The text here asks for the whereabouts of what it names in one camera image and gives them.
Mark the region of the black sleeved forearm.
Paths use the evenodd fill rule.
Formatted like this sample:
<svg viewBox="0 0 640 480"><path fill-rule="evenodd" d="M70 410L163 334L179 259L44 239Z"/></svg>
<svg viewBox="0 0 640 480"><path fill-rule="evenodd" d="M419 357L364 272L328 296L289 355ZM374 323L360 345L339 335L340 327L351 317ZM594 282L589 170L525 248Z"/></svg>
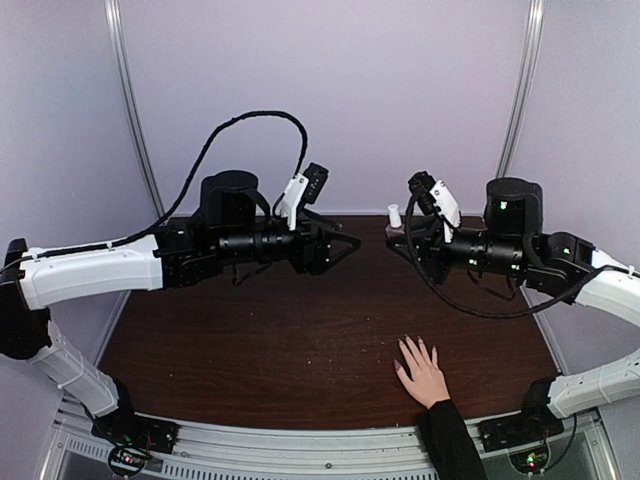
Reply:
<svg viewBox="0 0 640 480"><path fill-rule="evenodd" d="M436 402L422 413L418 417L418 430L440 479L488 479L464 419L452 400Z"/></svg>

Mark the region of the person's bare hand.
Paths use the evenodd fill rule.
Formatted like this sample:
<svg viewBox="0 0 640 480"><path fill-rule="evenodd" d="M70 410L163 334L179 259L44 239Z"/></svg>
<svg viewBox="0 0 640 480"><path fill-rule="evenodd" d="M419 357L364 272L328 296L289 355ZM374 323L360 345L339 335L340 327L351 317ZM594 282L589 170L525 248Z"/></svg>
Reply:
<svg viewBox="0 0 640 480"><path fill-rule="evenodd" d="M422 338L405 335L398 340L403 361L394 360L395 373L406 392L420 405L431 409L450 400L445 376L438 365L436 348L429 351Z"/></svg>

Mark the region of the white nail polish cap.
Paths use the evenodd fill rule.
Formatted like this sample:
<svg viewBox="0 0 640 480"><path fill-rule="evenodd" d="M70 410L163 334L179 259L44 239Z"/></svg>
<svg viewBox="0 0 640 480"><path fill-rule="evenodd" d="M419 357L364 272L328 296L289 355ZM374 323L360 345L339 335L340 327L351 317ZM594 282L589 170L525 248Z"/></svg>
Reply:
<svg viewBox="0 0 640 480"><path fill-rule="evenodd" d="M389 226L393 229L399 229L402 227L402 217L398 204L390 204L387 206Z"/></svg>

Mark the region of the purple nail polish bottle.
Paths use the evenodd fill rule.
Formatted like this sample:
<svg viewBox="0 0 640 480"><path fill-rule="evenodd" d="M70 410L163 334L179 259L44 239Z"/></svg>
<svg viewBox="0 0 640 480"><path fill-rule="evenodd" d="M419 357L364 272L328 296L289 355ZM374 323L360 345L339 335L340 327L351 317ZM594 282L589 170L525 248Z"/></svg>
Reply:
<svg viewBox="0 0 640 480"><path fill-rule="evenodd" d="M404 238L405 236L405 228L403 225L394 227L393 225L389 224L385 227L385 239L387 241L396 241L400 238Z"/></svg>

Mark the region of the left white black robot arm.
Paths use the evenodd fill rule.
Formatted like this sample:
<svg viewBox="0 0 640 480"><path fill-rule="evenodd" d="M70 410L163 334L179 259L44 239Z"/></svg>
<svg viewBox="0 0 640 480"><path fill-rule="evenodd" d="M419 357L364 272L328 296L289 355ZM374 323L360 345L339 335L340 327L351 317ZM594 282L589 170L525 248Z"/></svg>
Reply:
<svg viewBox="0 0 640 480"><path fill-rule="evenodd" d="M136 240L57 250L12 240L1 269L2 355L36 365L121 443L137 442L144 424L126 387L86 363L52 320L51 306L112 292L191 287L241 264L265 270L287 261L298 274L322 275L361 246L340 224L308 210L327 178L318 165L296 174L272 214L257 176L228 170L202 181L193 215Z"/></svg>

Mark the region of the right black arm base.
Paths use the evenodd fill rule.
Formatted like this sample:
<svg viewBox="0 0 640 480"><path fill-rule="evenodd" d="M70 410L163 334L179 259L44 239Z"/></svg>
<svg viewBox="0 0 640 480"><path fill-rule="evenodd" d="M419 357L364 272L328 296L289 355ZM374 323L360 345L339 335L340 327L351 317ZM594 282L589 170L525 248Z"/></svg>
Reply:
<svg viewBox="0 0 640 480"><path fill-rule="evenodd" d="M549 409L549 390L555 377L534 381L524 395L518 413L483 420L478 424L485 452L543 442L564 432L564 424Z"/></svg>

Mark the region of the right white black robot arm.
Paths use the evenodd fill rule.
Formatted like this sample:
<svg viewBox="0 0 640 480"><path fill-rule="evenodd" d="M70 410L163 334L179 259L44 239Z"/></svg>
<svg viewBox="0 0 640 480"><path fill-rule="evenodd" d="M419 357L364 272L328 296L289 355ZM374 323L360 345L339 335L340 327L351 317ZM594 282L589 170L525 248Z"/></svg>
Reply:
<svg viewBox="0 0 640 480"><path fill-rule="evenodd" d="M507 320L539 313L559 303L610 313L639 328L639 271L590 242L567 232L544 234L543 192L539 184L503 177L486 185L485 227L461 226L458 204L442 180L427 172L408 181L405 220L390 213L386 244L408 258L427 287L461 313L485 320ZM550 300L521 311L482 312L456 303L439 286L454 268L478 282L501 275L509 288L525 287ZM450 400L435 347L409 336L398 341L409 373L394 360L396 375L419 404L431 409ZM621 360L586 372L538 380L529 387L522 411L513 419L519 440L535 440L551 424L583 410L639 397L639 348Z"/></svg>

